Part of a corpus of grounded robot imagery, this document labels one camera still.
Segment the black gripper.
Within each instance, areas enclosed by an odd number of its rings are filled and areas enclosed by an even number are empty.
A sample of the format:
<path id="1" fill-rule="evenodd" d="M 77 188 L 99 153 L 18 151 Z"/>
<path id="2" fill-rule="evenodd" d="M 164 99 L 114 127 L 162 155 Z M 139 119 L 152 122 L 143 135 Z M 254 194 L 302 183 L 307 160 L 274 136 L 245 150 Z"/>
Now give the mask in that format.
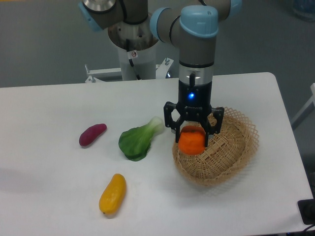
<path id="1" fill-rule="evenodd" d="M 224 117 L 224 108 L 211 107 L 212 82 L 190 87 L 179 81 L 178 102 L 167 101 L 163 107 L 165 126 L 175 133 L 175 142 L 180 139 L 181 125 L 184 121 L 201 122 L 205 131 L 204 147 L 208 146 L 209 139 L 219 134 Z M 172 112 L 176 110 L 179 118 L 174 121 Z"/>

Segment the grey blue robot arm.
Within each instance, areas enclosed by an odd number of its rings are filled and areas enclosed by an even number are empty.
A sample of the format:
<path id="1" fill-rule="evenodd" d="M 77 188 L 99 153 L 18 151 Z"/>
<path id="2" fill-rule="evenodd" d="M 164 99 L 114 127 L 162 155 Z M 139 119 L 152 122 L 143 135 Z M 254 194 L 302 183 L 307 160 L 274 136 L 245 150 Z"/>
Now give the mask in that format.
<path id="1" fill-rule="evenodd" d="M 79 9 L 94 31 L 107 30 L 123 80 L 155 79 L 155 46 L 179 50 L 178 102 L 164 105 L 165 126 L 179 141 L 181 125 L 194 121 L 209 138 L 221 130 L 224 109 L 211 107 L 219 22 L 238 13 L 240 0 L 192 0 L 178 8 L 148 11 L 146 0 L 82 0 Z"/>

